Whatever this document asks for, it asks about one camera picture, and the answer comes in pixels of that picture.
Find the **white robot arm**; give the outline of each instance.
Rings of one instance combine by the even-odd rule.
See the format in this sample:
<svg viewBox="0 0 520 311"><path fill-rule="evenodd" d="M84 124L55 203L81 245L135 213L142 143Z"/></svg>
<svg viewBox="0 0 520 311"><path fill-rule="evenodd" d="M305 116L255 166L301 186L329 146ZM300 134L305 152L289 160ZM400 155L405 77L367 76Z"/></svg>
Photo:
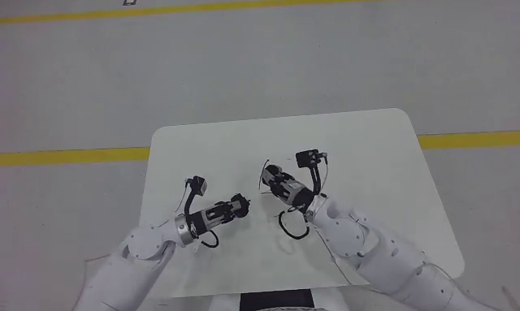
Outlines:
<svg viewBox="0 0 520 311"><path fill-rule="evenodd" d="M464 295L413 244L365 214L341 211L334 200L321 192L317 165L322 159L328 163L326 153L309 150L297 153L296 158L299 167L310 168L312 191L277 165L262 170L262 182L291 209L303 213L305 220L316 226L329 249L356 269L375 290L419 311L493 310ZM288 233L283 228L281 214L279 224L294 239L305 236Z"/></svg>
<svg viewBox="0 0 520 311"><path fill-rule="evenodd" d="M200 235L212 232L219 224L243 218L249 212L249 201L236 194L230 201L220 201L194 214L189 212L193 198L203 196L206 181L193 177L186 183L191 192L184 214L168 219L160 226L137 227L128 234L85 285L75 311L137 310L173 256L176 247L184 248Z"/></svg>

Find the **floor marking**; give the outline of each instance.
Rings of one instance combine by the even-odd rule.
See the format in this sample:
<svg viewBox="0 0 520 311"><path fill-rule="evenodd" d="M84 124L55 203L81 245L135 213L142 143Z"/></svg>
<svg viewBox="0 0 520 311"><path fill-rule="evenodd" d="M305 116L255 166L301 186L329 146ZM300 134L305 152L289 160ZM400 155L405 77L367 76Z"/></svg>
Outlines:
<svg viewBox="0 0 520 311"><path fill-rule="evenodd" d="M461 133L417 136L422 149L469 149L520 146L519 132ZM0 166L147 161L149 147L72 149L0 153Z"/></svg>
<svg viewBox="0 0 520 311"><path fill-rule="evenodd" d="M43 23L64 20L79 19L108 19L122 18L143 15L170 15L175 13L203 12L203 11L222 11L222 10L244 10L274 6L304 6L312 4L329 4L345 2L367 2L367 1L387 1L387 0L254 0L239 2L219 2L193 4L184 6L160 6L129 8L110 11L90 11L73 13L56 13L45 15L21 15L12 17L0 17L0 24L29 24Z"/></svg>

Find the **wire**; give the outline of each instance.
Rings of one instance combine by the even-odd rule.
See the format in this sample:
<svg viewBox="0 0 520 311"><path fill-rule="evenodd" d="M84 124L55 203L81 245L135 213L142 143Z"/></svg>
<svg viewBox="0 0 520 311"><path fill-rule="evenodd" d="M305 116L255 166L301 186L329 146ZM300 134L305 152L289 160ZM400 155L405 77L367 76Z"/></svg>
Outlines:
<svg viewBox="0 0 520 311"><path fill-rule="evenodd" d="M89 263L92 262L92 261L96 261L96 260L99 260L99 259L106 258L108 256L110 256L109 253L106 254L106 255L99 256L99 257L83 260L83 279L81 280L81 289L80 289L80 293L76 297L76 301L72 305L71 311L74 311L76 306L78 306L78 303L80 302L81 294L83 294L83 290L85 289L85 285L87 283L87 267L89 266Z"/></svg>
<svg viewBox="0 0 520 311"><path fill-rule="evenodd" d="M184 192L182 193L182 197L180 198L179 204L177 205L177 208L175 209L175 213L177 213L180 206L182 205L182 201L184 200L184 196L186 195L186 189L188 189L188 183L186 183L184 186Z"/></svg>
<svg viewBox="0 0 520 311"><path fill-rule="evenodd" d="M319 236L319 239L321 239L321 241L323 242L323 245L325 246L325 248L327 249L328 251L328 254L331 255L331 260L332 260L332 263L334 265L336 265L336 268L340 271L340 273L343 275L344 277L344 280L347 281L347 283L349 285L353 285L352 282L349 281L349 278L347 278L347 275L345 275L345 273L343 272L343 270L340 268L340 266L338 265L337 261L336 261L336 257L332 254L332 251L329 249L328 245L325 243L325 240L323 239L322 235L319 234L318 231L316 231L316 234Z"/></svg>
<svg viewBox="0 0 520 311"><path fill-rule="evenodd" d="M327 182L327 177L328 177L328 162L325 162L325 167L326 167L327 169L325 169L325 177L323 178L322 188L321 188L321 190L319 191L320 194L322 193L322 191L323 191L323 187L325 187L325 183Z"/></svg>
<svg viewBox="0 0 520 311"><path fill-rule="evenodd" d="M286 235L290 236L291 238L293 238L293 239L295 239L295 240L301 240L301 239L303 239L303 238L305 238L306 236L309 235L309 231L310 231L310 229L309 229L309 226L308 226L308 225L306 225L306 226L307 226L307 230L305 231L304 234L302 234L302 235L294 235L293 233L289 232L289 231L285 228L284 223L282 222L282 216L283 216L284 214L286 214L286 213L292 213L292 212L294 212L295 210L297 210L297 207L294 207L294 209L292 209L293 207L294 207L294 206L289 207L289 209L288 209L287 211L282 210L281 212L279 212L279 214L278 214L278 224L279 224L279 227L282 228L282 230L285 232Z"/></svg>
<svg viewBox="0 0 520 311"><path fill-rule="evenodd" d="M263 163L262 171L260 171L260 177L258 178L258 190L260 190L260 183L262 182L262 173L263 173L263 170L266 168L266 165L267 165L268 162L269 162L269 159L267 159L267 160Z"/></svg>
<svg viewBox="0 0 520 311"><path fill-rule="evenodd" d="M210 230L211 234L213 235L214 237L214 241L215 243L214 244L208 244L207 242L205 241L201 241L201 244L204 244L206 247L208 248L217 248L220 244L219 242L219 237L213 232L213 230Z"/></svg>

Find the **black cable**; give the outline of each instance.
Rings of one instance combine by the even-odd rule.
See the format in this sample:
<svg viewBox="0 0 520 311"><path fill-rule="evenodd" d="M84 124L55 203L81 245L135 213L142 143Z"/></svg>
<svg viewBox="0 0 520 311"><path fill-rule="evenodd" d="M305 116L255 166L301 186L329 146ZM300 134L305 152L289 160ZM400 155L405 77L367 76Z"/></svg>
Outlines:
<svg viewBox="0 0 520 311"><path fill-rule="evenodd" d="M210 232L214 236L214 244L208 244L205 241L201 241L201 244L204 244L208 248L217 248L220 244L219 237L213 232L213 230L210 230Z"/></svg>
<svg viewBox="0 0 520 311"><path fill-rule="evenodd" d="M195 192L191 191L189 193L188 199L186 200L186 203L184 204L184 216L186 217L186 221L188 221L191 216L189 213L189 208L192 207L193 198L195 198Z"/></svg>
<svg viewBox="0 0 520 311"><path fill-rule="evenodd" d="M279 224L279 227L282 228L282 230L284 230L285 234L290 236L291 238L295 239L295 240L301 240L303 238L305 238L306 236L309 235L309 226L307 226L307 230L305 231L304 234L302 235L294 235L293 233L287 231L287 229L284 227L284 223L282 222L282 216L285 214L285 211L282 210L279 214L278 214L278 224Z"/></svg>

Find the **floor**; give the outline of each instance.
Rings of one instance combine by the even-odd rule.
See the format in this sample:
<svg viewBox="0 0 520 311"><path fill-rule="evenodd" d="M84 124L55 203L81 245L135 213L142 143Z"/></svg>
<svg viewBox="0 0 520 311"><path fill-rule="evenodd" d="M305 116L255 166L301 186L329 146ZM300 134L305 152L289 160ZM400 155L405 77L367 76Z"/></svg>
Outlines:
<svg viewBox="0 0 520 311"><path fill-rule="evenodd" d="M146 147L166 125L389 107L418 135L520 130L519 0L123 1L0 0L0 152ZM238 5L193 6L213 2ZM96 13L156 6L187 7ZM53 13L65 15L45 22ZM488 146L424 154L466 261L458 282L510 310L520 146ZM0 310L69 310L83 260L137 224L145 173L145 161L0 165ZM352 310L402 309L344 294Z"/></svg>

